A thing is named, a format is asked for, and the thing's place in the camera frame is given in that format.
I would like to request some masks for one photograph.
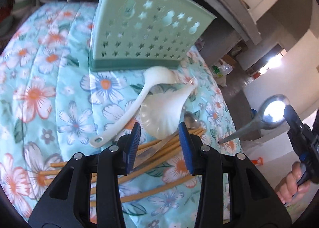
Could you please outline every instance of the metal spoon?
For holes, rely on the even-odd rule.
[[[187,128],[190,129],[197,129],[200,127],[199,120],[197,117],[189,112],[186,111],[184,113],[184,122],[186,124]],[[138,154],[135,158],[134,166],[133,168],[138,167],[142,163],[144,163],[146,160],[148,160],[150,157],[152,157],[155,153],[157,153],[164,145],[166,145],[176,134],[178,133],[178,130],[174,132],[173,134],[167,136],[165,139],[161,140],[157,144],[151,146],[150,148],[146,149],[145,151]]]
[[[221,139],[220,141],[218,141],[218,143],[223,144],[229,142],[230,140],[241,137],[242,135],[245,135],[246,133],[254,130],[272,130],[277,128],[285,121],[284,108],[286,105],[289,104],[290,101],[285,95],[278,94],[267,98],[258,110],[257,115],[253,118],[253,120],[251,120],[250,123],[246,124],[238,131],[227,136],[226,138]]]

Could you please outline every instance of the hand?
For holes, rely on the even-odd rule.
[[[299,187],[297,186],[297,181],[301,178],[301,175],[300,162],[295,162],[291,167],[291,172],[275,187],[275,192],[283,204],[295,204],[308,192],[310,180]],[[297,192],[298,195],[292,200],[293,195]]]

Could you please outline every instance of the green bowl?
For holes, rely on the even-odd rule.
[[[11,28],[13,16],[9,15],[0,23],[0,37],[4,36]]]
[[[12,11],[19,10],[23,7],[26,7],[27,5],[29,5],[31,3],[32,3],[32,0],[25,0],[22,2],[15,3],[15,4],[13,4]]]

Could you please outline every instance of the stainless steel ladle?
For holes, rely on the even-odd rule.
[[[289,104],[289,99],[282,94],[274,95],[267,98],[258,110],[257,115],[253,118],[253,120],[250,123],[246,124],[238,131],[227,136],[226,138],[221,139],[220,141],[218,141],[218,143],[226,143],[230,140],[241,137],[242,135],[245,135],[254,130],[275,129],[285,121],[284,109],[286,105]]]

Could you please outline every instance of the plastic bag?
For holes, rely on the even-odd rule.
[[[232,66],[220,59],[219,62],[213,66],[212,70],[217,85],[226,87],[226,75],[232,72]]]

